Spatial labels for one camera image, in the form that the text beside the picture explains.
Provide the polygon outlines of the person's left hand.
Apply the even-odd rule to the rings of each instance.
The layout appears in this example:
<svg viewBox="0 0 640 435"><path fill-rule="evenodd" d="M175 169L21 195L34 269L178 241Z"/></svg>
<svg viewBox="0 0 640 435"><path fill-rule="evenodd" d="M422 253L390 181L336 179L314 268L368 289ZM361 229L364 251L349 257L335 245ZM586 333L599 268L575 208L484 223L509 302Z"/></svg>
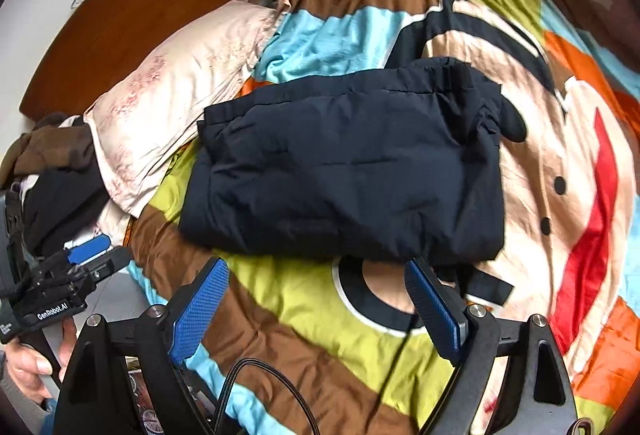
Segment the person's left hand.
<svg viewBox="0 0 640 435"><path fill-rule="evenodd" d="M58 376L61 380L64 379L66 367L73 353L77 340L76 332L76 325L72 318L66 318L62 321L62 339L58 351L58 361L61 365ZM6 354L6 369L9 372L9 377L17 385L20 392L38 405L43 400L51 398L51 393L41 380L43 375L53 373L52 366L47 359L33 348L21 344L17 339L4 345L3 349Z"/></svg>

